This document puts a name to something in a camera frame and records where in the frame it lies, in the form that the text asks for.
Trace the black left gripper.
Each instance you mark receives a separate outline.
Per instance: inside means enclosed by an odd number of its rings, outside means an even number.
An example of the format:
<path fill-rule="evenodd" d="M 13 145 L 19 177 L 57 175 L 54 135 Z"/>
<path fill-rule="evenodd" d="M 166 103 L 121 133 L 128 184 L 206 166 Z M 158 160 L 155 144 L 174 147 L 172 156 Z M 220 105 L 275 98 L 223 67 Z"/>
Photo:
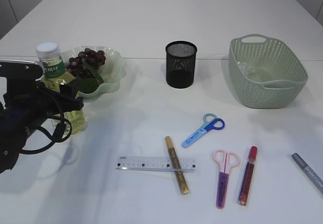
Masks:
<path fill-rule="evenodd" d="M 4 94 L 4 126 L 40 126 L 47 119 L 64 118 L 64 113 L 81 110 L 79 79 L 60 84 L 59 92 L 48 89 L 38 80 L 7 79 Z"/>

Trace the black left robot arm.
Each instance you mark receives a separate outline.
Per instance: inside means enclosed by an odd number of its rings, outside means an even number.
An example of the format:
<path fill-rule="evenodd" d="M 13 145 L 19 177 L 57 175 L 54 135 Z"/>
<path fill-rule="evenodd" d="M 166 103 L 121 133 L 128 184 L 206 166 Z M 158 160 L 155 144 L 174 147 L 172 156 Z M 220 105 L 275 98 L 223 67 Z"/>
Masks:
<path fill-rule="evenodd" d="M 44 83 L 25 80 L 7 81 L 5 104 L 1 105 L 1 172 L 12 170 L 21 154 L 34 155 L 66 141 L 72 134 L 72 123 L 64 114 L 81 110 L 83 98 L 77 96 L 79 80 L 60 85 L 59 91 L 50 90 Z M 36 150 L 24 147 L 35 132 L 42 132 L 50 142 Z"/>

